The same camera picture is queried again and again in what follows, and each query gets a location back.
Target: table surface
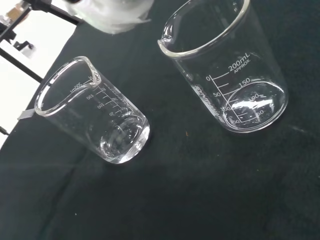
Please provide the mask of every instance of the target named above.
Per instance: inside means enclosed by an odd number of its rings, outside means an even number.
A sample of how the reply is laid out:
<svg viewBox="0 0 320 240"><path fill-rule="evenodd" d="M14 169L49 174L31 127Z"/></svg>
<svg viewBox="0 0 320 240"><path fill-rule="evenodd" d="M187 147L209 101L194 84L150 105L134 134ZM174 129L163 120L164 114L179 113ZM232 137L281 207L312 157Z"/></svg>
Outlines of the table surface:
<svg viewBox="0 0 320 240"><path fill-rule="evenodd" d="M319 1L253 1L290 99L245 135L157 46L183 2L156 1L152 22L119 35L76 28L47 77L87 56L146 115L151 141L112 165L39 116L20 120L0 151L1 240L320 239Z"/></svg>

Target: small glass beaker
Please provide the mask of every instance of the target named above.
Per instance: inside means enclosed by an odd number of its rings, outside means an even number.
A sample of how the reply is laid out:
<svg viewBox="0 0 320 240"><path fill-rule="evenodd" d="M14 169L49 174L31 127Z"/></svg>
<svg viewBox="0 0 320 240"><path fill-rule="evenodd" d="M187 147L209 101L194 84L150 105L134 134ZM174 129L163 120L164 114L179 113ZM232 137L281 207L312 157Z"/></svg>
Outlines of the small glass beaker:
<svg viewBox="0 0 320 240"><path fill-rule="evenodd" d="M288 104L250 0L189 0L167 21L158 45L230 131L265 128Z"/></svg>
<svg viewBox="0 0 320 240"><path fill-rule="evenodd" d="M67 62L45 83L34 108L114 164L137 155L150 133L147 118L85 56Z"/></svg>

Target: white tissue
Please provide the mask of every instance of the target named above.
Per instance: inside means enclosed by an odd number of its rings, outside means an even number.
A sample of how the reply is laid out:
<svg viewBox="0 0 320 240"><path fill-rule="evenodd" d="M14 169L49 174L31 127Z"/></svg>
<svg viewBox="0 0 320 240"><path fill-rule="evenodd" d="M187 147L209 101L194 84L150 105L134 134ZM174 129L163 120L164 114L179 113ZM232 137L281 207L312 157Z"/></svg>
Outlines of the white tissue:
<svg viewBox="0 0 320 240"><path fill-rule="evenodd" d="M148 22L147 15L154 0L80 0L66 5L93 27L109 34L133 29Z"/></svg>

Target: glass beaker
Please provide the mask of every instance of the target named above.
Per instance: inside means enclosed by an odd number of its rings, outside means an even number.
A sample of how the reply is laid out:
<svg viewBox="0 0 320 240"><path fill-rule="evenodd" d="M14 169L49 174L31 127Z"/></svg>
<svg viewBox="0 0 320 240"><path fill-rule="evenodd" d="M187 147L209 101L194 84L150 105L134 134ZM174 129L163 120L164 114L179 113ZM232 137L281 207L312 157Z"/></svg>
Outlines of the glass beaker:
<svg viewBox="0 0 320 240"><path fill-rule="evenodd" d="M85 56L67 62L45 83L34 108L114 164L137 155L150 133L147 118Z"/></svg>
<svg viewBox="0 0 320 240"><path fill-rule="evenodd" d="M189 0L167 21L158 45L230 131L265 128L288 104L250 0Z"/></svg>

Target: white wall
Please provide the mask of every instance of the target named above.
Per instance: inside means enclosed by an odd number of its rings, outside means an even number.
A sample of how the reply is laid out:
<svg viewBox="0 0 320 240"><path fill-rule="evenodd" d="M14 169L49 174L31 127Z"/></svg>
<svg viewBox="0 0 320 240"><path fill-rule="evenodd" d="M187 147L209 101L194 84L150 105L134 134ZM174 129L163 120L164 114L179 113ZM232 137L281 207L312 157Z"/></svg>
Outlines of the white wall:
<svg viewBox="0 0 320 240"><path fill-rule="evenodd" d="M5 15L18 2L19 0L1 1L0 15ZM35 46L32 54L26 57L5 41L0 43L0 47L43 78L75 28L75 25L50 13L31 11L25 21L14 29L17 36L12 44L15 41L19 43L28 41ZM0 126L10 133L39 83L2 57L0 57L0 73ZM0 148L6 138L0 133Z"/></svg>
<svg viewBox="0 0 320 240"><path fill-rule="evenodd" d="M9 133L29 104L39 83L0 57L0 126ZM0 133L0 148L7 136Z"/></svg>

